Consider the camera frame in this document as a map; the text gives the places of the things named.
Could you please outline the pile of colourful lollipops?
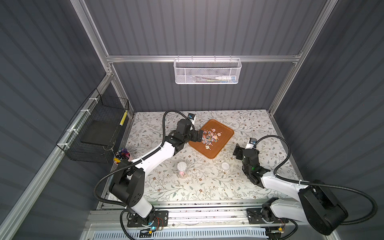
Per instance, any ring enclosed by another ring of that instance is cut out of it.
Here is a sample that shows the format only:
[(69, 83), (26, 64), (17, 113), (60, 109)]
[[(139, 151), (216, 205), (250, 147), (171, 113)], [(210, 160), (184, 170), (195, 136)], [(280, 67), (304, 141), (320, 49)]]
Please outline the pile of colourful lollipops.
[(211, 150), (213, 143), (217, 143), (221, 135), (222, 132), (217, 132), (216, 129), (203, 130), (202, 144), (207, 150)]

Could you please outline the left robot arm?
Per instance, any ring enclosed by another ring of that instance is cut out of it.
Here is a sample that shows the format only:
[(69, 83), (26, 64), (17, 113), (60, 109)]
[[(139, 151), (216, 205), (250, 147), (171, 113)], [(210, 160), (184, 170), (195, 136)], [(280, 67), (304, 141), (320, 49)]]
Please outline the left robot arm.
[(189, 119), (181, 119), (176, 130), (164, 135), (162, 143), (131, 162), (121, 162), (113, 175), (109, 192), (117, 197), (118, 203), (136, 213), (145, 224), (155, 218), (155, 207), (144, 197), (145, 181), (161, 163), (180, 152), (188, 142), (201, 142), (203, 131), (196, 130)]

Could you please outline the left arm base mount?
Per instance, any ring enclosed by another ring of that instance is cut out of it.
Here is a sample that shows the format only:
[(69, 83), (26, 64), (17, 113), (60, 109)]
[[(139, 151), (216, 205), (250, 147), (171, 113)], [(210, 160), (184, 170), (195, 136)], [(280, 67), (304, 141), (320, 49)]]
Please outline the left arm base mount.
[(129, 214), (127, 227), (166, 227), (168, 225), (168, 220), (169, 211), (155, 210), (150, 212), (146, 218), (141, 217), (139, 214)]

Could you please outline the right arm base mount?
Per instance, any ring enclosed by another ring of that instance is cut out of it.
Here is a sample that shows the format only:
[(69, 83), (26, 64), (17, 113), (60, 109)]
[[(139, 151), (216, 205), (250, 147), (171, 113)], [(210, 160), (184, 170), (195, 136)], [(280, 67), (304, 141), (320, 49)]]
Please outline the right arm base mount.
[(289, 221), (284, 218), (277, 218), (272, 211), (265, 208), (246, 209), (249, 224), (283, 224)]

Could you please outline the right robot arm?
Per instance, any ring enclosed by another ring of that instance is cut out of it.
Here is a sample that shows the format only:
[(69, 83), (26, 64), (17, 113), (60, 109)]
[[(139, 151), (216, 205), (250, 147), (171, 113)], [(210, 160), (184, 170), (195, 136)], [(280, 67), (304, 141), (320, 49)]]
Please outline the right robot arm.
[(267, 224), (287, 219), (309, 224), (322, 235), (330, 235), (348, 217), (348, 211), (325, 187), (295, 184), (277, 178), (261, 166), (259, 151), (252, 144), (245, 148), (236, 145), (233, 155), (242, 161), (242, 170), (254, 185), (283, 193), (291, 200), (271, 198), (257, 214)]

